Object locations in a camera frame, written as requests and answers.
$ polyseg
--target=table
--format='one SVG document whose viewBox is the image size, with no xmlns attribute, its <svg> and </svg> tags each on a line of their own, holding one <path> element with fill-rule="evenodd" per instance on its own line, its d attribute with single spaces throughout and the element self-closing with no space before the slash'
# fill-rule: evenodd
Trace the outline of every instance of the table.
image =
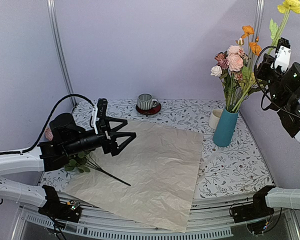
<svg viewBox="0 0 300 240">
<path fill-rule="evenodd" d="M 231 144 L 218 147 L 213 143 L 214 130 L 209 127 L 208 120 L 213 109 L 223 109 L 223 101 L 161 99 L 160 102 L 162 109 L 158 114 L 145 116 L 136 111 L 135 100 L 109 100 L 107 115 L 203 133 L 203 151 L 193 196 L 195 200 L 254 193 L 274 184 L 240 114 Z M 76 123 L 90 129 L 91 112 L 90 104 L 81 101 L 73 111 Z M 74 174 L 63 169 L 45 172 L 40 185 L 53 186 L 57 191 L 62 191 Z"/>
<path fill-rule="evenodd" d="M 107 115 L 151 123 L 166 124 L 182 130 L 204 134 L 203 151 L 200 160 L 198 180 L 189 214 L 186 233 L 175 233 L 165 229 L 119 217 L 108 211 L 82 202 L 79 223 L 64 222 L 63 232 L 68 240 L 193 240 L 193 239 L 256 239 L 248 232 L 246 224 L 263 221 L 263 218 L 249 222 L 234 223 L 229 208 L 234 203 L 249 204 L 253 193 L 265 185 L 273 185 L 257 145 L 243 118 L 239 115 L 230 146 L 217 147 L 213 141 L 214 130 L 208 125 L 212 109 L 223 108 L 224 102 L 212 100 L 160 100 L 162 110 L 153 116 L 137 113 L 135 100 L 109 100 Z M 73 111 L 76 123 L 89 129 L 91 107 L 82 101 Z M 46 172 L 40 185 L 55 187 L 61 201 L 69 201 L 61 191 L 75 173 L 63 169 Z M 275 209 L 273 221 L 278 218 Z M 38 213 L 34 206 L 20 207 L 16 219 L 13 240 L 55 239 L 53 223 Z M 284 210 L 275 229 L 262 240 L 300 240 L 300 229 L 292 210 Z"/>
</svg>

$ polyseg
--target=metal pole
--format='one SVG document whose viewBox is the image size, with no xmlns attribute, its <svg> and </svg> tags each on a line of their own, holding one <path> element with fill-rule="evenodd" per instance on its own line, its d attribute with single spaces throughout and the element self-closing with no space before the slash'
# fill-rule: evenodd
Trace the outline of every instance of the metal pole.
<svg viewBox="0 0 300 240">
<path fill-rule="evenodd" d="M 64 51 L 61 45 L 61 39 L 59 34 L 59 28 L 58 28 L 58 21 L 57 21 L 57 14 L 56 14 L 56 7 L 55 7 L 55 0 L 47 0 L 47 6 L 48 6 L 48 12 L 49 12 L 49 18 L 50 18 L 50 24 L 51 24 L 51 30 L 52 35 L 55 43 L 56 53 L 58 56 L 58 60 L 60 63 L 60 68 L 64 80 L 64 84 L 66 87 L 66 90 L 68 94 L 74 94 L 74 90 L 70 81 L 66 59 L 64 55 Z M 73 107 L 77 105 L 77 101 L 74 97 L 70 98 L 71 104 Z"/>
<path fill-rule="evenodd" d="M 252 38 L 253 42 L 256 41 L 260 33 L 262 18 L 264 15 L 264 8 L 265 8 L 265 0 L 257 0 L 255 17 L 254 17 L 254 25 L 253 25 L 254 28 L 254 35 Z"/>
</svg>

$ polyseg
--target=striped mug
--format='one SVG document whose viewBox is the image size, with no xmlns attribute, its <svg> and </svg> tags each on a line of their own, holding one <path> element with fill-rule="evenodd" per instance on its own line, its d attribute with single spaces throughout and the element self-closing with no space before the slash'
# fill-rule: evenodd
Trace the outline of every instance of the striped mug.
<svg viewBox="0 0 300 240">
<path fill-rule="evenodd" d="M 139 109 L 147 111 L 159 104 L 157 99 L 154 99 L 151 94 L 144 93 L 138 97 L 136 105 Z"/>
</svg>

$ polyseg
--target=orange flower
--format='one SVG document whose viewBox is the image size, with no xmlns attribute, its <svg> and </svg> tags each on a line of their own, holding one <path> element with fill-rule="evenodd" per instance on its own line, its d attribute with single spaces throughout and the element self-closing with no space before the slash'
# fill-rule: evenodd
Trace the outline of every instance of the orange flower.
<svg viewBox="0 0 300 240">
<path fill-rule="evenodd" d="M 259 56 L 260 52 L 262 51 L 262 48 L 258 45 L 257 42 L 250 42 L 249 46 L 253 52 L 253 54 Z"/>
<path fill-rule="evenodd" d="M 246 37 L 248 37 L 249 35 L 253 35 L 255 34 L 255 30 L 252 26 L 243 26 L 242 27 L 244 34 L 241 36 L 241 38 L 245 39 Z"/>
</svg>

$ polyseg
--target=crumpled paper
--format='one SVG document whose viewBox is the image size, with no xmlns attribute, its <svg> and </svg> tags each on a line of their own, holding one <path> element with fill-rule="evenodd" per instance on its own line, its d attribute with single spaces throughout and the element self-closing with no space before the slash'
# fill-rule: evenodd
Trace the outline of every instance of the crumpled paper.
<svg viewBox="0 0 300 240">
<path fill-rule="evenodd" d="M 129 120 L 121 132 L 136 132 L 118 156 L 101 148 L 90 155 L 107 172 L 75 175 L 64 192 L 121 217 L 184 233 L 203 147 L 201 133 Z"/>
</svg>

